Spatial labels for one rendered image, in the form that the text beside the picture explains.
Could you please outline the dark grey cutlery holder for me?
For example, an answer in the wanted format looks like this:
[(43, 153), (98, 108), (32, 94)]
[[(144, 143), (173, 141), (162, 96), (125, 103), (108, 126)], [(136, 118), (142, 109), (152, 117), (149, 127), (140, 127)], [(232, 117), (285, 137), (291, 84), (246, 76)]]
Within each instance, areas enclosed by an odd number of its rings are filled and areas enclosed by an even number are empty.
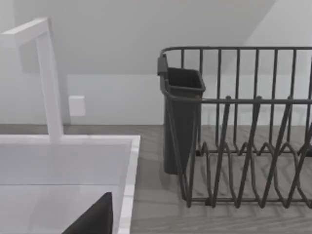
[[(168, 80), (170, 93), (174, 96), (185, 98), (202, 97), (206, 91), (204, 80), (198, 70), (169, 67)], [(177, 133), (179, 158), (181, 160), (182, 170), (185, 171), (192, 145), (195, 106), (190, 102), (173, 101), (172, 109)], [(177, 175), (175, 151), (167, 106), (165, 106), (164, 114), (163, 165), (165, 173)]]

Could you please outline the white sink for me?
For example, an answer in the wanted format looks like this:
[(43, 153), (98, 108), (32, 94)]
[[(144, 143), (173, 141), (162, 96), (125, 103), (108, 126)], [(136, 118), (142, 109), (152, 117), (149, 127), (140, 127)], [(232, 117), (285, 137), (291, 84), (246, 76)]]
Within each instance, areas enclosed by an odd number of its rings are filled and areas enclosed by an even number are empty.
[(113, 233), (130, 234), (139, 135), (0, 135), (0, 234), (63, 234), (112, 194)]

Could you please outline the white wall socket plate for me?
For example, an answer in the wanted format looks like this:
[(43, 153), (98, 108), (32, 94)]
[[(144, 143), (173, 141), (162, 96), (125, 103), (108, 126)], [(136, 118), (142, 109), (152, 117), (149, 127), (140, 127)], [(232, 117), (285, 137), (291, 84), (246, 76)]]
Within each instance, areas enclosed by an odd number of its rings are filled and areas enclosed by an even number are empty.
[(86, 115), (85, 96), (69, 96), (69, 112), (71, 117), (83, 117)]

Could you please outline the tall white tap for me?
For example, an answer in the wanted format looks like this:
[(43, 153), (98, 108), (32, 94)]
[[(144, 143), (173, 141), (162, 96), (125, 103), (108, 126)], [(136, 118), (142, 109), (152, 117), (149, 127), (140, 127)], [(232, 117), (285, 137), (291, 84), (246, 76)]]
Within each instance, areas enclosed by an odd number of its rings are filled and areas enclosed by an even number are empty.
[(47, 121), (47, 140), (60, 143), (64, 135), (60, 110), (58, 71), (52, 43), (49, 18), (36, 18), (0, 34), (0, 45), (18, 48), (32, 40), (36, 41), (39, 74)]

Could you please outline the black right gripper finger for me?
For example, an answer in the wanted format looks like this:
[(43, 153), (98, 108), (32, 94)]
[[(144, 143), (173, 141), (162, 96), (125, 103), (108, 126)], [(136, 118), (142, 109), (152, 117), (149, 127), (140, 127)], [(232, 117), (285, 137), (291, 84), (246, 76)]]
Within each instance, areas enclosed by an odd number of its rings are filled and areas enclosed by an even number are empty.
[(113, 195), (103, 194), (61, 234), (113, 234)]

